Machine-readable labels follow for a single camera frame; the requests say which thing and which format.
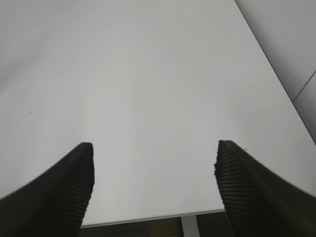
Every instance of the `white tabletop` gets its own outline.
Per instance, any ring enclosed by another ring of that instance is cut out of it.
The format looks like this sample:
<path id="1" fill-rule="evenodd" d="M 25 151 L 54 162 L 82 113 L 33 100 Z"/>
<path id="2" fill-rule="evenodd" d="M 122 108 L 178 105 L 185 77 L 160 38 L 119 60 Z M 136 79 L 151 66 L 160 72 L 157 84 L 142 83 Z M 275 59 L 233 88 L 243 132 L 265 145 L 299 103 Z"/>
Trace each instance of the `white tabletop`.
<path id="1" fill-rule="evenodd" d="M 94 145 L 84 224 L 222 209 L 230 139 L 316 195 L 316 148 L 233 0 L 0 3 L 0 197 Z"/>

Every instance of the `ribbed rubber pad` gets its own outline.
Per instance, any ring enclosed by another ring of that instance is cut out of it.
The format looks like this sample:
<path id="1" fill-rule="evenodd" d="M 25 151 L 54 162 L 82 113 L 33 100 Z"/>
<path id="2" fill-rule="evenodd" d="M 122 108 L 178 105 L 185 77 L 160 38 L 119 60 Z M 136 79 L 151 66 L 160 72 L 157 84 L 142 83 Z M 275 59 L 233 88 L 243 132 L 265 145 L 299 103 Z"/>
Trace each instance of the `ribbed rubber pad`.
<path id="1" fill-rule="evenodd" d="M 215 176 L 236 237 L 316 236 L 316 199 L 234 142 L 219 142 Z"/>
<path id="2" fill-rule="evenodd" d="M 0 200 L 0 215 L 9 217 L 0 222 L 0 236 L 77 236 L 93 185 L 92 144 L 81 143 L 47 172 Z"/>

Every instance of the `white table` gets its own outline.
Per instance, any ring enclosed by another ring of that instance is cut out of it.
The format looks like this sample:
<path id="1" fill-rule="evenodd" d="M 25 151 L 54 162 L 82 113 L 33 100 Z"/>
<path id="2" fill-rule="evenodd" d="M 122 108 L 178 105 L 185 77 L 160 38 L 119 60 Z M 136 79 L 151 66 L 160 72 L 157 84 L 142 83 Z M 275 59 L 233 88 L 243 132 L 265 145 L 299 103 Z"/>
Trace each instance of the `white table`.
<path id="1" fill-rule="evenodd" d="M 233 0 L 0 11 L 0 197 L 87 141 L 84 224 L 222 209 L 220 139 L 316 195 L 315 145 Z"/>

